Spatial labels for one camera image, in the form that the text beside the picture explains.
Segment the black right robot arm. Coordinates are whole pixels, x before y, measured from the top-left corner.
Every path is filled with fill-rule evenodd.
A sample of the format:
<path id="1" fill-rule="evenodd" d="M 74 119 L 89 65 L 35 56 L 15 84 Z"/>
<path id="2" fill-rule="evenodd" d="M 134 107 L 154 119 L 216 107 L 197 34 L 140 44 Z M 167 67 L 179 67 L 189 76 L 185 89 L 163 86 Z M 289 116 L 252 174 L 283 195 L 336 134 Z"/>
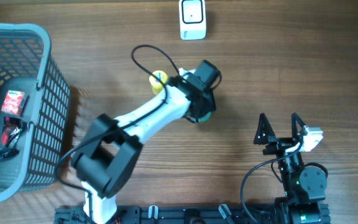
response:
<path id="1" fill-rule="evenodd" d="M 291 115 L 291 136 L 276 137 L 265 114 L 260 114 L 254 144 L 264 145 L 264 155 L 274 155 L 280 170 L 284 197 L 275 199 L 275 223 L 328 223 L 326 198 L 328 170 L 316 162 L 304 163 L 301 154 L 310 152 L 323 139 L 323 130 L 307 126 Z"/>

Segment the yellow lidded jar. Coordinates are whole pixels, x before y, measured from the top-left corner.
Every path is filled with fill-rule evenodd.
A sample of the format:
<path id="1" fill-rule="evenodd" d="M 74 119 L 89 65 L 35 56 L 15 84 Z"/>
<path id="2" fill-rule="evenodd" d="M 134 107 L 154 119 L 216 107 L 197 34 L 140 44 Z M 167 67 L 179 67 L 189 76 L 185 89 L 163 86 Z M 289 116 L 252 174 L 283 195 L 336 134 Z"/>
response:
<path id="1" fill-rule="evenodd" d="M 163 84 L 166 84 L 168 81 L 168 75 L 162 70 L 156 70 L 152 73 L 155 77 L 150 76 L 149 82 L 152 87 L 152 92 L 158 95 L 163 90 Z"/>

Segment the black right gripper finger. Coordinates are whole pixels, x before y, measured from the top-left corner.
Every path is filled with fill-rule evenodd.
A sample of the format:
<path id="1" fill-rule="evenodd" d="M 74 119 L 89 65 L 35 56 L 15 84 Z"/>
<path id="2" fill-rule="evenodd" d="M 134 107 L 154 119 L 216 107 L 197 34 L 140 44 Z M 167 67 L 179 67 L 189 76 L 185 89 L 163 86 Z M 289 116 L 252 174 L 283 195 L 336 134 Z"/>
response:
<path id="1" fill-rule="evenodd" d="M 259 123 L 254 138 L 254 144 L 264 145 L 274 142 L 276 135 L 267 119 L 265 113 L 261 113 L 259 116 Z"/>
<path id="2" fill-rule="evenodd" d="M 305 123 L 299 117 L 299 115 L 297 113 L 291 114 L 291 135 L 292 135 L 292 138 L 294 138 L 294 139 L 298 138 L 298 133 L 299 133 L 298 127 L 300 127 L 300 129 L 302 129 L 304 125 L 305 125 Z"/>

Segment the hex wrench set package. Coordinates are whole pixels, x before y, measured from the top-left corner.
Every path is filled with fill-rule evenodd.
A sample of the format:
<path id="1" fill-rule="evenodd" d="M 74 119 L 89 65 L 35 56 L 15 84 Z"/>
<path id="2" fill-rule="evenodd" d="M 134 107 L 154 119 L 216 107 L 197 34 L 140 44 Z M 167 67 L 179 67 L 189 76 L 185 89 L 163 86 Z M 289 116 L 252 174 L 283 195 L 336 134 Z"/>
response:
<path id="1" fill-rule="evenodd" d="M 1 143 L 8 147 L 13 140 L 20 136 L 24 130 L 24 122 L 20 118 L 5 116 Z"/>

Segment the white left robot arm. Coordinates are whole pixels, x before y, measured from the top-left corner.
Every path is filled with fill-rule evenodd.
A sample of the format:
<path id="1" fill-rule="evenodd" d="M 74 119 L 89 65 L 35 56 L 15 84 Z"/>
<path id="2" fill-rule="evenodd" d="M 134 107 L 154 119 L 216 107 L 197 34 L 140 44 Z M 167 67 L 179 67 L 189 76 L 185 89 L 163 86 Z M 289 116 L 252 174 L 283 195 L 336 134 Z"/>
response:
<path id="1" fill-rule="evenodd" d="M 93 121 L 71 160 L 86 190 L 83 210 L 92 223 L 107 223 L 117 212 L 116 195 L 155 133 L 177 119 L 209 118 L 216 110 L 214 83 L 221 79 L 217 67 L 204 60 L 169 78 L 165 90 L 136 110 L 114 119 L 101 114 Z"/>

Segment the red tissue pack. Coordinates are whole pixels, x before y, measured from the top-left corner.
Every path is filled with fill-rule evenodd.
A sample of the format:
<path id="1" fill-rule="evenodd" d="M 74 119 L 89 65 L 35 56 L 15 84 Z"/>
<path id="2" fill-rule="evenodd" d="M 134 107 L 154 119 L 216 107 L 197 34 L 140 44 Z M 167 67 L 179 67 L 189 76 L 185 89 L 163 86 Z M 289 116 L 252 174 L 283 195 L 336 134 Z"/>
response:
<path id="1" fill-rule="evenodd" d="M 20 116 L 24 109 L 27 95 L 23 91 L 8 90 L 2 103 L 1 111 Z"/>

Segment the silver tin can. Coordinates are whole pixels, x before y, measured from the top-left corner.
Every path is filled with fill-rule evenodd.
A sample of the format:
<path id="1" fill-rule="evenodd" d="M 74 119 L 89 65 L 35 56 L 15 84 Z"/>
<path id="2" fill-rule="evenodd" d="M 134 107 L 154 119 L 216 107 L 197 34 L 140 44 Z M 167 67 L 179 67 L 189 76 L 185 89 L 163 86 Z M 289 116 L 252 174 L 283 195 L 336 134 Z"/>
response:
<path id="1" fill-rule="evenodd" d="M 207 121 L 211 116 L 211 112 L 206 113 L 203 117 L 198 118 L 199 123 Z"/>

